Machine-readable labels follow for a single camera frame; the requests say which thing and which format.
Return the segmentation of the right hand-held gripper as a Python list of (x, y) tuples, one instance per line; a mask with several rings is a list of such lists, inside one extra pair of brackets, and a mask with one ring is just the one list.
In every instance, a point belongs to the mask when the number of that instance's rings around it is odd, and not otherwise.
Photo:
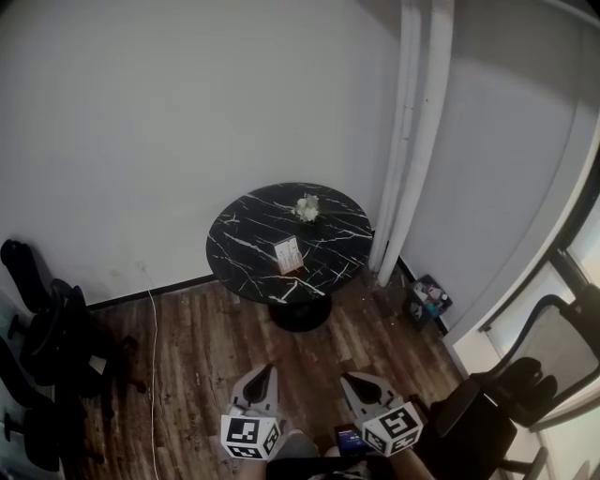
[[(354, 413), (366, 413), (373, 404), (383, 404), (392, 397), (391, 386), (375, 375), (363, 372), (342, 374), (340, 383)], [(383, 456), (393, 456), (412, 447), (420, 439), (424, 424), (413, 404), (395, 398), (379, 413), (355, 422), (362, 440)]]

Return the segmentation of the person's right forearm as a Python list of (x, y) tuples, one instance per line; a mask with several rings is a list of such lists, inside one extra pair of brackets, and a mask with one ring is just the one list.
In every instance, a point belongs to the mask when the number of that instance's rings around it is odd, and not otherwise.
[(410, 448), (394, 454), (388, 460), (396, 480), (433, 480), (427, 467)]

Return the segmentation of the dark box of small items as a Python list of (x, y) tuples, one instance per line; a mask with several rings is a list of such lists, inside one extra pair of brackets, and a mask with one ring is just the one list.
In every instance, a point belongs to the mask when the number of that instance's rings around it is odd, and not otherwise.
[(412, 326), (420, 331), (452, 305), (452, 299), (438, 282), (424, 275), (409, 287), (403, 308)]

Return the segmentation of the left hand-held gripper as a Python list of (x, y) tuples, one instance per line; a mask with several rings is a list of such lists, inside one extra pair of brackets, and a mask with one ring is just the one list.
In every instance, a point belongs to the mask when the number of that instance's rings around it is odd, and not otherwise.
[(261, 365), (235, 384), (229, 410), (221, 415), (220, 442), (231, 458), (268, 460), (282, 441), (282, 425), (278, 371)]

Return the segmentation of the person's left forearm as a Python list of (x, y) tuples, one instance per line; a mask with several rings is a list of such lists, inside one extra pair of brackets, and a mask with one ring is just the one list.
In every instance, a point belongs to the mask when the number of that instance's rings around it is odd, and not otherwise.
[(223, 460), (228, 480), (266, 480), (268, 462), (258, 459)]

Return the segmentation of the black device with lit screen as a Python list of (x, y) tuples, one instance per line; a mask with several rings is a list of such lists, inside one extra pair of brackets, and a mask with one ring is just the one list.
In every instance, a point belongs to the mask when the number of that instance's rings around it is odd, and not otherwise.
[(337, 449), (342, 457), (364, 455), (371, 447), (363, 441), (360, 431), (355, 425), (348, 424), (335, 427)]

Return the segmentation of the round black marble table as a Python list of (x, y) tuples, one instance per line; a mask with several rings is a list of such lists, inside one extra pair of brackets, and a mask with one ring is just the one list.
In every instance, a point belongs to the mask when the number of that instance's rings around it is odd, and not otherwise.
[[(302, 222), (292, 213), (305, 194), (319, 197), (320, 214)], [(304, 266), (281, 275), (275, 243), (295, 236)], [(357, 202), (331, 187), (281, 183), (255, 189), (228, 205), (206, 240), (216, 279), (229, 291), (266, 305), (289, 332), (311, 331), (328, 319), (332, 295), (368, 261), (373, 231)]]

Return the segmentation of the window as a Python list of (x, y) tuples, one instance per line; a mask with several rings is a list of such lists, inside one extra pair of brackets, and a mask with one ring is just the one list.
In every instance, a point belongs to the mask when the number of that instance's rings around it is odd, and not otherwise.
[[(600, 170), (589, 180), (550, 249), (487, 318), (458, 340), (453, 351), (467, 373), (492, 367), (513, 346), (535, 303), (555, 294), (581, 303), (600, 289)], [(547, 449), (539, 480), (600, 480), (600, 378), (544, 417), (520, 427), (508, 456), (530, 461)]]

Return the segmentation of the grey mesh office chair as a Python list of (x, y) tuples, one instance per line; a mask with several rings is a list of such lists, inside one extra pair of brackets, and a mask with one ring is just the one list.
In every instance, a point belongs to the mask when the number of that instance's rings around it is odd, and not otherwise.
[(530, 428), (600, 378), (600, 289), (571, 304), (549, 294), (534, 306), (515, 343), (490, 370), (475, 372), (424, 409), (416, 455), (434, 480), (489, 480), (502, 469), (534, 478), (548, 456), (506, 459), (517, 428)]

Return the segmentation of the person's grey shorts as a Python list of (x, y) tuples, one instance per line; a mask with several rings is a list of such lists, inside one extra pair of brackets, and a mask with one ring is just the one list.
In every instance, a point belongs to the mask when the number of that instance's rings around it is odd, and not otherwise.
[(320, 458), (316, 443), (307, 434), (295, 429), (270, 463), (270, 469), (289, 476), (309, 476), (318, 470)]

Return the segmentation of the white flower bouquet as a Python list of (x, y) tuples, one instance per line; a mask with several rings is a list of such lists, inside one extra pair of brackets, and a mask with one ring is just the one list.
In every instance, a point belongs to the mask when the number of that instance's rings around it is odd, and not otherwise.
[(302, 222), (314, 222), (320, 214), (319, 197), (305, 194), (292, 208), (292, 214)]

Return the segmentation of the small wooden stand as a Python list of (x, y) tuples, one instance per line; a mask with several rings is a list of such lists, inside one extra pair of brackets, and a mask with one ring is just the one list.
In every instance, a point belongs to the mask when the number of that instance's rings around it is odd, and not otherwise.
[(304, 266), (304, 257), (295, 236), (275, 243), (274, 249), (281, 275), (289, 274)]

